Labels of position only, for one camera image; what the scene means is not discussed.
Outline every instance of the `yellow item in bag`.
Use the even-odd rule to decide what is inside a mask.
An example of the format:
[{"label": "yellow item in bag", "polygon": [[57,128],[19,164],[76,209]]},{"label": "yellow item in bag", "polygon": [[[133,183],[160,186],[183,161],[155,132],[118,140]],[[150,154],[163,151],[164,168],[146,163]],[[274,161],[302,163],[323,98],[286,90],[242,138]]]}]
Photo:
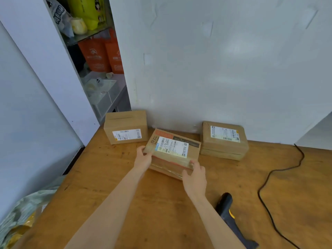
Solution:
[{"label": "yellow item in bag", "polygon": [[84,20],[89,30],[106,21],[104,0],[68,0],[73,16]]}]

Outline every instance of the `hand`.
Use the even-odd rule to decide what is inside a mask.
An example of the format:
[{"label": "hand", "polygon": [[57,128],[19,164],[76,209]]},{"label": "hand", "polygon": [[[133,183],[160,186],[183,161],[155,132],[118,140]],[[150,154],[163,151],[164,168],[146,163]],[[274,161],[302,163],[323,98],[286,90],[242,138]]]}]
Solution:
[{"label": "hand", "polygon": [[200,166],[197,161],[191,160],[190,162],[193,165],[193,173],[189,176],[187,171],[183,170],[182,181],[188,197],[195,202],[205,198],[205,167]]},{"label": "hand", "polygon": [[152,153],[143,154],[143,149],[145,146],[140,146],[137,148],[137,155],[134,163],[134,169],[137,169],[139,173],[144,174],[144,172],[149,168],[152,159]]}]

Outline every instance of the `person's left hand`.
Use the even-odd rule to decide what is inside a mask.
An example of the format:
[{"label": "person's left hand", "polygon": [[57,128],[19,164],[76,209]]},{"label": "person's left hand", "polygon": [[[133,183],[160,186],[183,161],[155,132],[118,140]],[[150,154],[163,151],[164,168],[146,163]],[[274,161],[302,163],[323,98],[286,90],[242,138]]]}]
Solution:
[{"label": "person's left hand", "polygon": [[152,159],[152,152],[143,154],[143,149],[145,146],[140,146],[137,148],[137,156],[134,163],[134,168],[137,169],[140,173],[144,172],[149,168]]}]

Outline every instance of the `person's right arm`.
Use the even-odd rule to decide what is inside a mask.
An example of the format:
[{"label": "person's right arm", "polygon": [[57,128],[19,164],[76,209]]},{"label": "person's right arm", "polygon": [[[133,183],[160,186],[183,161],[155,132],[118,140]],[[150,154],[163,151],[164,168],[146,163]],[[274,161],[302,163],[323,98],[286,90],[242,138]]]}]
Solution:
[{"label": "person's right arm", "polygon": [[200,166],[197,161],[191,161],[191,163],[193,164],[191,176],[187,174],[186,170],[182,172],[183,186],[196,207],[214,248],[245,249],[241,241],[205,197],[205,167]]}]

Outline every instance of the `brown box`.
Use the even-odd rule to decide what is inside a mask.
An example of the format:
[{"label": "brown box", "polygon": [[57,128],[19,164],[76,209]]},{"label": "brown box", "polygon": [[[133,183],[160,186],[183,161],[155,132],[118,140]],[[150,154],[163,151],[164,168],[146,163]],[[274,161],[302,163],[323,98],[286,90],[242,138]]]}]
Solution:
[{"label": "brown box", "polygon": [[104,131],[111,144],[148,140],[146,112],[144,110],[107,113]]},{"label": "brown box", "polygon": [[203,121],[201,154],[241,160],[249,150],[244,128],[238,125]]},{"label": "brown box", "polygon": [[184,169],[191,175],[190,160],[198,160],[200,149],[199,141],[155,129],[144,153],[153,153],[150,169],[182,180]]}]

